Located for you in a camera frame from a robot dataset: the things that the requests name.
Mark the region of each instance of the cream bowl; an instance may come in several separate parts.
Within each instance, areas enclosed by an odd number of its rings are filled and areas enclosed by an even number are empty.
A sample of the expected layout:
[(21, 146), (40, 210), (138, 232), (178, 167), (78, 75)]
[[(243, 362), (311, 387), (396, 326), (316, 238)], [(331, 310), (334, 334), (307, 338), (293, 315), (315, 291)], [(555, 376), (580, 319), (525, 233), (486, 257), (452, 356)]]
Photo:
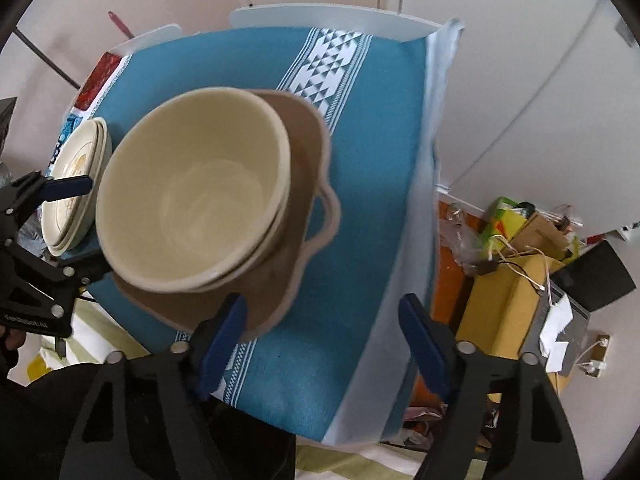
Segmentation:
[(149, 112), (98, 190), (102, 251), (126, 282), (186, 292), (238, 266), (263, 240), (290, 179), (279, 115), (235, 88), (203, 88)]

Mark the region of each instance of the floor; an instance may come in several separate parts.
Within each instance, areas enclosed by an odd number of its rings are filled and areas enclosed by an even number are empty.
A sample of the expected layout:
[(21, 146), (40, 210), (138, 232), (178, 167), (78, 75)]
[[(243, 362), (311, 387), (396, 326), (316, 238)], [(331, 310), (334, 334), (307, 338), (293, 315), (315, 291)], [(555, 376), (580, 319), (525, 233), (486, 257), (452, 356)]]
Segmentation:
[[(444, 218), (447, 204), (440, 202), (439, 216)], [(485, 222), (472, 215), (466, 216), (466, 224), (476, 232), (484, 229)], [(448, 324), (455, 333), (471, 292), (473, 279), (465, 276), (462, 268), (454, 261), (449, 248), (440, 246), (440, 269), (436, 282), (436, 292), (431, 303), (431, 317)], [(412, 406), (438, 406), (440, 399), (428, 391), (421, 377), (418, 377), (411, 400)]]

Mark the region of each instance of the bolt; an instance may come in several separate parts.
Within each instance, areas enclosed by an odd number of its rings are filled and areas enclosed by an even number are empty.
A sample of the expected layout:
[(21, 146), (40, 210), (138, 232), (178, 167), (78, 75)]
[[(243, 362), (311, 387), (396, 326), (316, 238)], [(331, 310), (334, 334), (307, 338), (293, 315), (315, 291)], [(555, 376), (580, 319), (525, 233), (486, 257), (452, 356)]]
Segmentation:
[(114, 365), (122, 361), (123, 358), (124, 354), (120, 350), (114, 350), (109, 355), (107, 355), (107, 358), (104, 360), (104, 362), (105, 364)]
[(526, 362), (526, 364), (531, 366), (535, 366), (540, 362), (538, 356), (532, 354), (531, 352), (525, 352), (524, 354), (522, 354), (522, 360)]
[(184, 354), (188, 349), (188, 341), (176, 341), (171, 346), (169, 346), (169, 350), (171, 350), (172, 354)]
[(53, 317), (61, 318), (65, 315), (65, 309), (58, 304), (54, 304), (51, 306), (51, 314)]
[(462, 354), (471, 355), (476, 351), (476, 345), (471, 343), (470, 341), (460, 341), (456, 348)]

